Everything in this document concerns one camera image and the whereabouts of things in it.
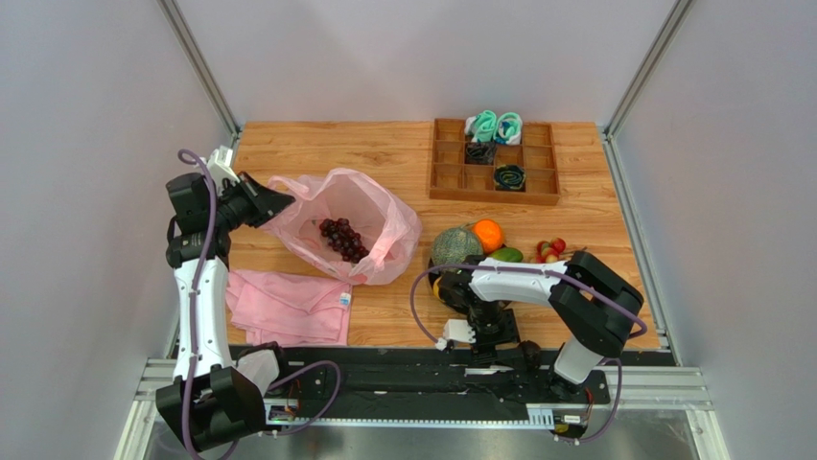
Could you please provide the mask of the fake dark plum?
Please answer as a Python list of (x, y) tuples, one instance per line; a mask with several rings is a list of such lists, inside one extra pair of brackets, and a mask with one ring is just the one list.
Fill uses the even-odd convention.
[(517, 351), (527, 371), (537, 370), (542, 365), (542, 349), (537, 343), (524, 340), (518, 344)]

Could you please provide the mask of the pink plastic bag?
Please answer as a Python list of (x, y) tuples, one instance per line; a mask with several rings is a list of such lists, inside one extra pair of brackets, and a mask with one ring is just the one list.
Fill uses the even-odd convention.
[[(353, 286), (390, 284), (409, 267), (422, 222), (403, 200), (365, 173), (335, 168), (324, 176), (276, 175), (268, 181), (270, 189), (280, 186), (295, 203), (261, 229), (308, 265)], [(340, 218), (350, 220), (369, 250), (357, 263), (343, 261), (320, 236), (321, 221)]]

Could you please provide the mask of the fake green orange mango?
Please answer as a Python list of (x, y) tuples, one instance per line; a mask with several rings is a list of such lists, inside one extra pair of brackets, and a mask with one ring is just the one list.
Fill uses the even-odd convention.
[(499, 248), (490, 253), (488, 257), (497, 261), (509, 263), (521, 263), (525, 258), (521, 250), (510, 246)]

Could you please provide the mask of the fake green netted melon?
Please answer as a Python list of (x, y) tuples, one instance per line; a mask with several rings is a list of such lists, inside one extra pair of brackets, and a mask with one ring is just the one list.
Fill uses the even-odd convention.
[(458, 265), (469, 256), (484, 254), (478, 236), (466, 225), (446, 229), (432, 242), (431, 261), (434, 265)]

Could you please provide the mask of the fake yellow lemon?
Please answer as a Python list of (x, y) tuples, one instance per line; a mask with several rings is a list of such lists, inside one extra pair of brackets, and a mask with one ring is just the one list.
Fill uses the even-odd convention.
[(441, 281), (441, 279), (440, 279), (440, 278), (437, 278), (437, 279), (436, 279), (436, 280), (433, 282), (433, 284), (432, 284), (432, 292), (433, 292), (433, 295), (435, 296), (435, 298), (436, 298), (437, 300), (439, 300), (440, 302), (442, 302), (442, 301), (443, 301), (443, 298), (442, 298), (442, 295), (441, 295), (440, 281)]

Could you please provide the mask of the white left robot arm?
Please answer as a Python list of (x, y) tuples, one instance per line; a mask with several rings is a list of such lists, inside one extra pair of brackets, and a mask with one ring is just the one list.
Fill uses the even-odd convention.
[(178, 355), (172, 384), (159, 389), (160, 415), (188, 453), (197, 458), (229, 449), (264, 429), (264, 396), (280, 373), (277, 344), (234, 360), (226, 334), (226, 288), (231, 231), (257, 228), (293, 205), (291, 195), (270, 190), (242, 172), (216, 182), (189, 172), (166, 185), (175, 209), (166, 258), (179, 294)]

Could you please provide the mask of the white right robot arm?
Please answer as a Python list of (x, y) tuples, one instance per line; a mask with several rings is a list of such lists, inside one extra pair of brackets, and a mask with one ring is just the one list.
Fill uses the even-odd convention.
[(620, 357), (631, 338), (647, 332), (640, 319), (643, 296), (593, 254), (577, 251), (567, 261), (526, 264), (469, 256), (441, 265), (435, 278), (439, 299), (462, 314), (450, 320), (440, 348), (466, 343), (476, 361), (500, 363), (499, 346), (514, 344), (514, 358), (540, 364), (521, 339), (512, 303), (553, 309), (571, 333), (549, 367), (550, 383), (573, 390), (604, 360)]

